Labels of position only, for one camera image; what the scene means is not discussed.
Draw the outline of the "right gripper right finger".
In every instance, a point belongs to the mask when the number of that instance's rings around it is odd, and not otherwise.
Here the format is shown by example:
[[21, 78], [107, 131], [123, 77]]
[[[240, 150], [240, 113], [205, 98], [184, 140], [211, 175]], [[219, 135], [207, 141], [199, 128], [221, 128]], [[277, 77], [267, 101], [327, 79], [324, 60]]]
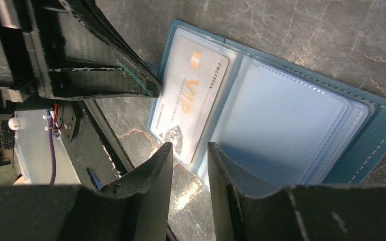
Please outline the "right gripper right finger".
[[277, 187], [208, 143], [216, 240], [386, 240], [386, 185]]

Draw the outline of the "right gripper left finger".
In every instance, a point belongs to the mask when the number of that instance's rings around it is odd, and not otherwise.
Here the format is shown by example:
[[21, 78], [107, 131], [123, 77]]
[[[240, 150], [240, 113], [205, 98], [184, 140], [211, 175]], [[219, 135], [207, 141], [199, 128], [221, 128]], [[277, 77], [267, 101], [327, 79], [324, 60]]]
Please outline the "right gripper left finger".
[[165, 240], [173, 148], [93, 191], [81, 185], [0, 185], [0, 240]]

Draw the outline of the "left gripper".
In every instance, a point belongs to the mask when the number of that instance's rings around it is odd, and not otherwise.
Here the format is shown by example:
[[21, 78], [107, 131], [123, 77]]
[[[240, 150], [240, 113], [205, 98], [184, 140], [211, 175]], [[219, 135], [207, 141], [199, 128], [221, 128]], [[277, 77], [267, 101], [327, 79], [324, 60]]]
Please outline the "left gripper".
[[0, 1], [0, 113], [161, 88], [95, 1]]

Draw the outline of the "blue leather card holder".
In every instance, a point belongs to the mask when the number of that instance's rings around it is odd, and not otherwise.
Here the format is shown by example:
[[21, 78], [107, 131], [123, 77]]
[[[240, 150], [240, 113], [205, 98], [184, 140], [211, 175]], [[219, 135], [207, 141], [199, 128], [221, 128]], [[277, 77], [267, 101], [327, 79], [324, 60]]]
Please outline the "blue leather card holder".
[[386, 155], [385, 98], [177, 19], [158, 72], [162, 82], [177, 35], [230, 60], [191, 163], [173, 149], [204, 185], [209, 142], [275, 186], [358, 184]]

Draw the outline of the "white VIP credit card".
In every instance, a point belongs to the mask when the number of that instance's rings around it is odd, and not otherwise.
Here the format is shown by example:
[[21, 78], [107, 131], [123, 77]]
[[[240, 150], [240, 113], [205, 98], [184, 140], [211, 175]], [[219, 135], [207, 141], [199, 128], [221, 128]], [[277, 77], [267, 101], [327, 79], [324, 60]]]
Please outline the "white VIP credit card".
[[171, 142], [176, 156], [189, 164], [229, 67], [228, 57], [203, 41], [174, 37], [164, 72], [163, 92], [151, 131]]

